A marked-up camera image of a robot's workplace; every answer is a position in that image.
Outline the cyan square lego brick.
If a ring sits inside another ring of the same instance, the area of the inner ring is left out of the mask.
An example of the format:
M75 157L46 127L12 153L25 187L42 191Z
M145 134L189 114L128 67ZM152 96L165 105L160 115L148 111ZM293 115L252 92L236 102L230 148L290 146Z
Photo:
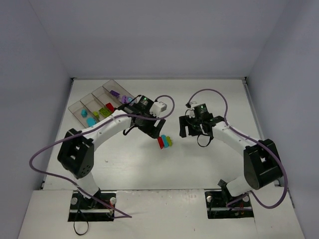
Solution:
M87 115L88 115L88 113L87 113L87 111L86 111L85 109L82 109L80 114L81 114L81 116L82 116L83 118L86 118Z

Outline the red arched lego piece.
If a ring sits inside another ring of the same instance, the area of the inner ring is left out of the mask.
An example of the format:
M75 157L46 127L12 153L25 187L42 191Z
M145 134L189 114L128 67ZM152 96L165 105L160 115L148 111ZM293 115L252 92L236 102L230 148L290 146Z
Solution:
M161 137L157 138L160 149L164 148L164 141Z

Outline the green arched lego piece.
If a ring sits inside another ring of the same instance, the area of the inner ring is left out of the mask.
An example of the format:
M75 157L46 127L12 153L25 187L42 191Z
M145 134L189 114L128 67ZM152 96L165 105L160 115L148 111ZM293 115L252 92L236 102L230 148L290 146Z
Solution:
M166 137L166 140L167 140L167 142L168 142L169 147L171 147L171 146L172 146L172 140L171 140L171 138L170 138L169 136L167 136L167 137Z

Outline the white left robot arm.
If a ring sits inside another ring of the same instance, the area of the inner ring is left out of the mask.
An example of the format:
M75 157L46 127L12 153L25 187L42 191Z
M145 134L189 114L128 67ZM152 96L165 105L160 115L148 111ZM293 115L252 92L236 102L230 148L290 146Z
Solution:
M96 198L100 191L91 172L95 150L99 146L118 133L134 128L152 139L160 136L166 122L166 116L161 114L167 105L158 98L152 101L143 95L138 97L137 102L118 106L110 116L93 126L82 131L68 130L62 140L57 159L74 176L74 184L85 198Z

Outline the lilac oval lego piece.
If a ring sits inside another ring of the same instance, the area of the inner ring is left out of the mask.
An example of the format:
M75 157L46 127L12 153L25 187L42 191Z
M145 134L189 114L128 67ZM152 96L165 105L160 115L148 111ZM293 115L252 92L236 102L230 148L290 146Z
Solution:
M122 104L126 104L127 103L127 96L122 96L121 102L122 102Z

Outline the green long lego brick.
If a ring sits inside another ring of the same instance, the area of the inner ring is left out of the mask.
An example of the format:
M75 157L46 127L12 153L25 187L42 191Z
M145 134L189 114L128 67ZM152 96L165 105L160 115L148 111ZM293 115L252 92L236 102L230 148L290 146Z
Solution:
M112 112L111 112L108 108L100 108L100 109L99 109L99 113L100 113L100 115L102 115L104 118L107 118L107 117L109 117L109 116L112 114Z

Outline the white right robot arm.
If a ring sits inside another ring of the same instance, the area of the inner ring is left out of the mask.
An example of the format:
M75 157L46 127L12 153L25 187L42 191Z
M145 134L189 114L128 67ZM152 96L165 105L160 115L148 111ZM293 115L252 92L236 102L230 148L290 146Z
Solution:
M179 117L179 136L208 136L209 141L217 139L237 153L243 159L243 172L234 180L219 181L219 186L231 197L240 196L260 188L283 177L282 169L275 160L278 151L273 141L249 140L243 133L235 133L222 116L209 113L206 104L196 105L189 109L190 114Z

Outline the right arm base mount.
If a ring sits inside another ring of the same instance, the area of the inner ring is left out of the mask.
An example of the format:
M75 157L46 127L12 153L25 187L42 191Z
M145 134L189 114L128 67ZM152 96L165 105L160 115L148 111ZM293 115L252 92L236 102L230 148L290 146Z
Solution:
M223 180L218 182L220 189L205 191L208 219L253 218L254 212L248 194L231 196Z

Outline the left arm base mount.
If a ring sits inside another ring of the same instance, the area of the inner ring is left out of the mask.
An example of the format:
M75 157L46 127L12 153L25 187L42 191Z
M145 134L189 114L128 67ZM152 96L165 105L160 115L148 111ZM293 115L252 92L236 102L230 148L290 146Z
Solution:
M114 211L96 202L93 199L84 197L78 191L73 191L68 221L69 222L113 222Z

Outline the red long lego brick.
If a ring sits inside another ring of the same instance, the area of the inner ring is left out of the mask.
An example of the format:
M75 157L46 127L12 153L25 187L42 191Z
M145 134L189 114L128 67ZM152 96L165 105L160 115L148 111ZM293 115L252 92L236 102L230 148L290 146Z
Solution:
M115 107L111 104L111 103L107 103L105 104L106 108L111 111L114 112L115 111Z

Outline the cyan curved lego brick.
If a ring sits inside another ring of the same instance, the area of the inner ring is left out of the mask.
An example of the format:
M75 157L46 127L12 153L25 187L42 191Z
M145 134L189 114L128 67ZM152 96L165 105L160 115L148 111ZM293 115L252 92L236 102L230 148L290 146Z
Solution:
M89 117L89 118L86 119L86 123L87 123L88 127L92 127L92 126L94 126L97 122L96 122L96 120L95 120L94 118Z

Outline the cyan arched lego piece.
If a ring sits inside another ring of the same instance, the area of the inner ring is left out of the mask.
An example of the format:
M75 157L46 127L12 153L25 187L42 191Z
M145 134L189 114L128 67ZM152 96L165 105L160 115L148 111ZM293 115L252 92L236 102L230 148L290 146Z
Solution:
M167 140L166 140L166 137L167 137L167 136L164 135L164 134L161 136L161 138L162 138L163 141L164 141L164 148L168 148L168 147L169 147L168 142L167 142Z

